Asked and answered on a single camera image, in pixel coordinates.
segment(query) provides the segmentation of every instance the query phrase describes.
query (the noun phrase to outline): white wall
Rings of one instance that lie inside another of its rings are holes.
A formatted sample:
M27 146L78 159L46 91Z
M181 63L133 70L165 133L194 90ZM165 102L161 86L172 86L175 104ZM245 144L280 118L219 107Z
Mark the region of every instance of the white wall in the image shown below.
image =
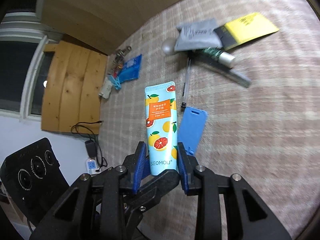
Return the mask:
M0 116L0 166L4 159L21 148L47 137L52 150L60 163L60 170L71 185L86 172L85 160L88 158L84 139L42 131L40 122L19 120Z

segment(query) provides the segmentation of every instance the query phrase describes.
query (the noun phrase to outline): gray pouch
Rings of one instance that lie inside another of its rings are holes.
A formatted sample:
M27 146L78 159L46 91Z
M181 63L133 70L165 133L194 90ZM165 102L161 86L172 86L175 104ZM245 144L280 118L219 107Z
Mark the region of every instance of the gray pouch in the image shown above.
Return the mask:
M174 51L205 49L208 47L222 48L218 35L214 32L218 28L214 18L200 22L180 23L177 30L180 35L177 39Z

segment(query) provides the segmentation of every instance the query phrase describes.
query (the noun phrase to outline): beige rug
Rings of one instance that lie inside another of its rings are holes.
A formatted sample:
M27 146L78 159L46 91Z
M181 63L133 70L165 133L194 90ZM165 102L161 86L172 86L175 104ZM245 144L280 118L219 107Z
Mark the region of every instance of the beige rug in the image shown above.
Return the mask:
M320 23L306 0L183 0L153 17L123 44L132 46L128 57L143 54L140 78L102 101L100 141L112 166L146 141L146 86L175 81L181 104L185 56L161 51L178 23L215 17L222 25L256 11L280 31L232 51L250 88L192 67L188 103L208 112L196 157L217 174L242 174L296 237L320 202ZM177 187L140 228L151 239L194 239L196 209L196 197ZM223 230L225 238L225 221Z

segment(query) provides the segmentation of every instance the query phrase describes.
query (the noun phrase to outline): black and yellow box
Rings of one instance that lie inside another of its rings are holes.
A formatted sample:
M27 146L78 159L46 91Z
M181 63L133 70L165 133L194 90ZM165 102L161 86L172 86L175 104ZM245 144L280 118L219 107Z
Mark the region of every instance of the black and yellow box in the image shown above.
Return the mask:
M219 36L223 48L228 50L278 30L262 14L255 12L228 22L214 31Z

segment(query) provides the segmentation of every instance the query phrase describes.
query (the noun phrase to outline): camera lens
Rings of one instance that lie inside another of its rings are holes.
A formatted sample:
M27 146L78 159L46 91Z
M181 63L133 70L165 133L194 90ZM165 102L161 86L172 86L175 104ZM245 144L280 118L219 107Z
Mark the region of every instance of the camera lens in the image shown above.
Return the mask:
M25 170L20 170L18 173L18 179L20 185L25 189L25 190L30 190L32 186L32 181L30 174L25 171Z
M31 168L33 173L39 178L42 179L46 173L46 168L44 166L43 161L36 156L31 161Z
M49 150L46 150L44 157L49 165L53 165L54 159L52 156L52 152L50 152Z

